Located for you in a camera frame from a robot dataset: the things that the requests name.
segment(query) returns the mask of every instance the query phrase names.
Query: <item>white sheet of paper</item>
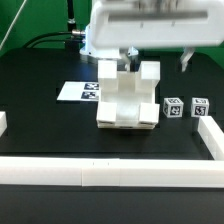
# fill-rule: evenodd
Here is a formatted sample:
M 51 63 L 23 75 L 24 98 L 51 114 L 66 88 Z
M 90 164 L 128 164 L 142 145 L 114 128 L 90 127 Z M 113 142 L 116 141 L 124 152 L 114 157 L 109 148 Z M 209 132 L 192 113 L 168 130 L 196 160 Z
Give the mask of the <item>white sheet of paper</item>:
M 59 101 L 98 101 L 97 82 L 65 82 L 57 100 Z

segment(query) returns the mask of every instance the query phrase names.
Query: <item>black cable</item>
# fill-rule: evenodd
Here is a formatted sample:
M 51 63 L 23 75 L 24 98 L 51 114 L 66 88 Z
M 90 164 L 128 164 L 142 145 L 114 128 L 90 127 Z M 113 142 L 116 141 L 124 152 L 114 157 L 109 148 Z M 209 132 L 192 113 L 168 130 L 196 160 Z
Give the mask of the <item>black cable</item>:
M 27 48 L 30 44 L 34 43 L 35 41 L 46 38 L 46 37 L 63 36 L 63 35 L 72 35 L 72 32 L 68 31 L 68 32 L 54 32 L 54 33 L 42 34 L 28 41 L 26 44 L 23 45 L 23 48 Z
M 36 43 L 32 44 L 30 46 L 30 48 L 34 48 L 36 45 L 38 44 L 41 44 L 41 43 L 47 43 L 47 42 L 59 42 L 59 43 L 64 43 L 66 41 L 71 41 L 71 42 L 74 42 L 74 43 L 83 43 L 82 40 L 77 40 L 77 39 L 72 39 L 72 40 L 40 40 L 40 41 L 37 41 Z
M 73 0 L 67 0 L 67 5 L 68 5 L 68 31 L 72 31 L 73 29 L 76 29 Z

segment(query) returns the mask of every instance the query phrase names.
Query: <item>white block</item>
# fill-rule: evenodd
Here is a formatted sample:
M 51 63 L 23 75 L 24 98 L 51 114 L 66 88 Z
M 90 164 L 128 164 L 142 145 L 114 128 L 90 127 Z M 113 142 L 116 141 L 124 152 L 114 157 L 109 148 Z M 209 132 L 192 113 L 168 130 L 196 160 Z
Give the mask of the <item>white block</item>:
M 120 186 L 224 187 L 224 162 L 196 160 L 123 160 Z
M 184 103 L 177 97 L 164 98 L 163 112 L 168 118 L 182 117 Z
M 139 67 L 142 80 L 160 80 L 160 62 L 142 61 Z
M 136 73 L 136 92 L 153 93 L 160 80 L 160 62 L 142 61 Z
M 118 90 L 117 61 L 98 61 L 98 81 L 103 92 L 114 92 Z
M 117 78 L 117 61 L 99 60 L 98 61 L 98 78 L 99 79 L 116 79 Z
M 0 157 L 0 184 L 81 186 L 84 161 Z
M 159 122 L 159 104 L 141 103 L 139 109 L 140 124 L 157 124 Z
M 116 113 L 116 103 L 99 102 L 97 110 L 97 121 L 113 124 L 116 122 Z
M 211 116 L 199 118 L 198 132 L 213 158 L 224 161 L 224 133 Z
M 201 117 L 207 116 L 209 110 L 209 101 L 205 98 L 192 98 L 191 116 Z
M 82 169 L 82 186 L 119 186 L 119 159 L 95 159 Z
M 0 111 L 0 137 L 2 136 L 6 128 L 7 128 L 6 114 L 5 112 Z

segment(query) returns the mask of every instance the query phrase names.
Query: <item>black surface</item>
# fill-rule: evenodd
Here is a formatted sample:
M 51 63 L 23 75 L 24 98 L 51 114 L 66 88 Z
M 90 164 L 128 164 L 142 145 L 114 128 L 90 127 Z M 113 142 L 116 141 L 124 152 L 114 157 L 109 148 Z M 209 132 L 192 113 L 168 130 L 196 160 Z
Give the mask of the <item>black surface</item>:
M 163 114 L 153 131 L 99 130 L 95 103 L 57 103 L 65 81 L 96 81 L 97 67 L 63 50 L 21 49 L 0 59 L 0 110 L 8 129 L 0 155 L 212 159 L 190 117 L 192 97 L 207 97 L 224 127 L 224 71 L 194 55 L 186 73 L 178 53 L 144 53 L 161 61 L 157 101 L 180 97 L 184 117 Z M 223 190 L 0 186 L 0 223 L 223 223 Z

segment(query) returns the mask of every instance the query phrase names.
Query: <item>white cube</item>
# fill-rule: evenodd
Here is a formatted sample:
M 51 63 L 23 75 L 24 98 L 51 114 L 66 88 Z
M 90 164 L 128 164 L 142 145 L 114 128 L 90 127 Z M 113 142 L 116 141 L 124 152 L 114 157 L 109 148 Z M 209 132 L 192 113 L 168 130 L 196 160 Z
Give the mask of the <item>white cube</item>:
M 116 122 L 117 104 L 99 102 L 97 110 L 97 122 L 114 124 Z
M 183 107 L 179 98 L 164 98 L 163 112 L 169 118 L 182 117 Z
M 159 122 L 159 104 L 141 103 L 139 123 L 155 125 Z
M 191 116 L 207 116 L 209 110 L 209 101 L 206 98 L 192 98 Z

